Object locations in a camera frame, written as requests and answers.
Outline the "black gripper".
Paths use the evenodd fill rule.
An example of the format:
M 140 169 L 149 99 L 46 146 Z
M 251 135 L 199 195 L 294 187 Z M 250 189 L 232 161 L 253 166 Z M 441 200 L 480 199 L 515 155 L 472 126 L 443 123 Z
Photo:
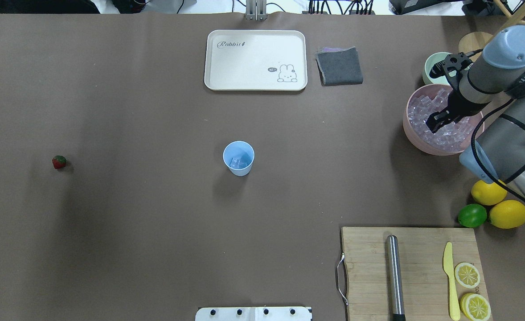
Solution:
M 462 118 L 478 114 L 489 104 L 490 94 L 474 89 L 452 90 L 447 99 L 447 107 L 441 112 L 433 112 L 426 120 L 432 134 L 441 128 L 458 123 Z

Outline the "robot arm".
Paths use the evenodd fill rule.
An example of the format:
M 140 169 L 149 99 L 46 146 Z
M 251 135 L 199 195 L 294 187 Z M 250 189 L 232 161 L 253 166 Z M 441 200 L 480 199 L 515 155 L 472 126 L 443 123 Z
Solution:
M 486 183 L 497 183 L 525 203 L 525 25 L 505 27 L 471 61 L 471 53 L 451 53 L 433 65 L 430 77 L 445 76 L 452 87 L 447 106 L 431 114 L 432 133 L 481 112 L 499 93 L 509 101 L 484 132 L 472 134 L 460 162 Z

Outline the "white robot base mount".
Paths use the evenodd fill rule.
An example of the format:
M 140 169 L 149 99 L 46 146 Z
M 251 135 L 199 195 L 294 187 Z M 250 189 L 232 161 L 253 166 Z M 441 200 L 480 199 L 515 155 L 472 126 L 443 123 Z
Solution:
M 311 307 L 204 307 L 198 309 L 196 321 L 312 321 Z

